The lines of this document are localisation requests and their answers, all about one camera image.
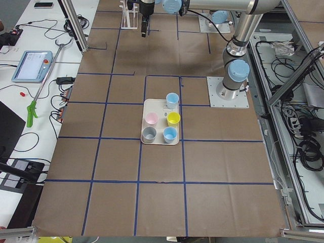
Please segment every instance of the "mobile phone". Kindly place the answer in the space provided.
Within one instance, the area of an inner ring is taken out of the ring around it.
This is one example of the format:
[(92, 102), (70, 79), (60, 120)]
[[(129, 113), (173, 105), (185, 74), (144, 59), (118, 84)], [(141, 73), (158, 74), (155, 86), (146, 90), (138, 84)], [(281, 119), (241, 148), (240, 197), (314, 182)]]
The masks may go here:
[(37, 9), (51, 9), (53, 7), (53, 2), (38, 2), (35, 3), (34, 8)]

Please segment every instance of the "pink cup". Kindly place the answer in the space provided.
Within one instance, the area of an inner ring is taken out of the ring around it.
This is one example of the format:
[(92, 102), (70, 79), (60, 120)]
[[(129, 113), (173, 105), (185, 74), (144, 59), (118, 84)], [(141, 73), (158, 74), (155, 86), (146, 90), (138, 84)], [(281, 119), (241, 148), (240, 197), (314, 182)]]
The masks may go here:
[(145, 116), (145, 122), (149, 127), (155, 127), (158, 122), (158, 116), (155, 112), (147, 113)]

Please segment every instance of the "light blue cup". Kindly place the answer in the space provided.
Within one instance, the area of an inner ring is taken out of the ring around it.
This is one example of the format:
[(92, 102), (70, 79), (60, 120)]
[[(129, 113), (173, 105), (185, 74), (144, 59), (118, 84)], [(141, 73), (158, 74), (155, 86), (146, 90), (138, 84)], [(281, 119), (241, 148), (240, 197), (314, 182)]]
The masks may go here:
[(173, 127), (167, 127), (163, 131), (163, 137), (166, 143), (172, 143), (177, 137), (177, 130)]
[(176, 93), (169, 93), (167, 95), (167, 107), (169, 109), (176, 108), (178, 102), (179, 102), (179, 96)]

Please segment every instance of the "gray cup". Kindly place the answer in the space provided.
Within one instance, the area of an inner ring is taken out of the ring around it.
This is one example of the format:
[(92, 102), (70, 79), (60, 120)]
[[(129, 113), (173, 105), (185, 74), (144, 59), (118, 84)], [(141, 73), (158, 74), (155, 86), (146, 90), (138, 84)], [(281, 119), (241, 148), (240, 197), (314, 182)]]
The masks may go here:
[(153, 127), (146, 127), (142, 132), (142, 139), (144, 143), (152, 143), (156, 138), (156, 129)]

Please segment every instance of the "cup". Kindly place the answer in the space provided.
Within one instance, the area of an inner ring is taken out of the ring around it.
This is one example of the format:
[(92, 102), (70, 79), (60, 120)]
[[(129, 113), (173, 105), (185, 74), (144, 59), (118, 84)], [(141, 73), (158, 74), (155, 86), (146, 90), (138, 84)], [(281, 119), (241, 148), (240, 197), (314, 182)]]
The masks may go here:
[(158, 122), (158, 116), (155, 112), (147, 113), (145, 116), (145, 122), (149, 127), (155, 127)]
[(167, 127), (163, 131), (163, 137), (166, 143), (172, 143), (177, 137), (177, 129), (174, 127)]
[(146, 127), (142, 132), (142, 139), (144, 143), (152, 143), (156, 138), (156, 129), (154, 127)]
[(167, 107), (169, 109), (176, 108), (178, 102), (179, 102), (179, 96), (176, 93), (168, 93), (167, 94)]
[(176, 127), (180, 121), (180, 114), (177, 112), (170, 112), (167, 116), (168, 126)]

